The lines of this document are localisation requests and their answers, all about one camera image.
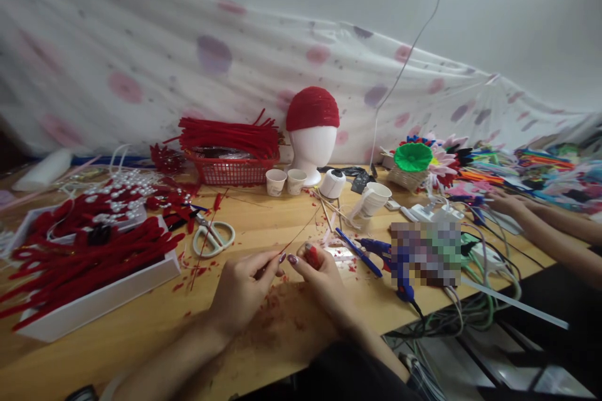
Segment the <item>polka dot fabric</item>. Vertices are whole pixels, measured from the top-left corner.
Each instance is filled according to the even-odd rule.
[[[430,131],[514,148],[589,114],[551,108],[503,75],[420,42],[411,49],[364,24],[257,11],[240,0],[3,4],[11,20],[0,28],[0,76],[16,103],[0,102],[0,115],[39,127],[15,130],[38,154],[64,145],[96,155],[122,143],[144,154],[177,135],[181,117],[252,123],[262,108],[284,130],[293,97],[308,86],[338,105],[331,163],[365,163],[381,146]],[[287,148],[282,155],[290,158]]]

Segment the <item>red knitted hat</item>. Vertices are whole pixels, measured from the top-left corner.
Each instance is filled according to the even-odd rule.
[[[339,107],[324,88],[310,86],[298,92],[290,102],[287,130],[332,126],[339,128]]]

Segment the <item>wooden table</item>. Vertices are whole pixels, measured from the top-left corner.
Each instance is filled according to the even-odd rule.
[[[393,198],[410,207],[420,202],[422,195],[413,195],[397,185],[388,185]],[[9,187],[15,177],[0,184]],[[341,204],[353,206],[360,198],[347,184]],[[226,187],[206,186],[199,192],[195,204],[211,207],[218,192]],[[14,228],[27,210],[59,204],[64,195],[46,194],[21,207],[3,213],[2,221]],[[224,262],[232,257],[270,249],[283,249],[291,240],[287,252],[296,252],[306,240],[324,236],[327,224],[318,199],[302,192],[298,196],[269,197],[265,187],[230,187],[227,197],[216,213],[216,221],[229,222],[236,230],[235,245],[214,259],[204,260],[201,267],[208,270],[198,276],[191,286],[191,270],[183,269],[180,278],[156,288],[125,306],[70,333],[66,337],[45,344],[12,334],[11,327],[18,317],[0,321],[0,399],[63,400],[76,389],[94,384],[99,393],[122,370],[135,365],[158,348],[172,341],[194,315],[206,310],[213,298]],[[406,222],[399,212],[382,208],[372,219],[370,234],[375,239],[389,241],[388,227],[392,222]],[[352,233],[344,225],[346,232]],[[485,231],[488,241],[498,249],[503,244]],[[521,236],[506,234],[509,241],[544,266],[554,261]],[[183,240],[178,254],[184,252],[184,265],[194,266],[197,257],[191,246],[192,236]],[[541,269],[518,252],[510,255],[527,277]],[[378,257],[372,259],[381,264]],[[340,262],[339,268],[346,288],[361,308],[362,314],[378,333],[385,333],[418,319],[410,305],[397,299],[389,273],[383,279],[367,270],[360,261],[354,265]],[[268,301],[251,322],[248,330],[210,364],[206,371],[192,382],[186,394],[190,399],[209,398],[226,400],[235,394],[243,395],[306,367],[309,361],[336,338],[328,317],[315,304],[311,292],[305,289],[301,277],[285,261],[282,265],[287,279],[276,279]],[[0,274],[0,293],[8,290],[14,281],[7,281],[10,271]],[[493,288],[508,285],[503,278],[491,277]],[[442,290],[420,286],[416,300],[424,314],[450,304]],[[474,290],[461,286],[462,298]]]

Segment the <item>white paper cup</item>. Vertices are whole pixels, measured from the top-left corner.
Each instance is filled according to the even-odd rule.
[[[265,173],[265,185],[268,195],[278,197],[282,194],[284,182],[287,181],[287,173],[280,169],[270,169]]]
[[[366,184],[362,198],[353,207],[351,218],[356,215],[364,218],[374,216],[378,210],[384,207],[391,194],[391,190],[385,185],[376,182]]]
[[[307,179],[307,174],[300,169],[290,169],[287,178],[287,190],[289,194],[301,194],[303,183]]]

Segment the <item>forearm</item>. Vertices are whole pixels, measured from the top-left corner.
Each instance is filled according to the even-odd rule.
[[[574,272],[588,285],[602,289],[602,257],[574,243],[526,208],[513,217],[529,240],[539,249]]]
[[[399,361],[384,340],[363,321],[346,330],[349,338],[365,352],[383,362],[404,383],[409,380],[408,369]]]
[[[594,246],[602,246],[602,226],[600,224],[546,206],[537,206],[532,211],[553,228]]]
[[[120,384],[113,399],[170,399],[189,377],[221,353],[227,344],[227,338],[206,325],[190,330],[131,373]]]

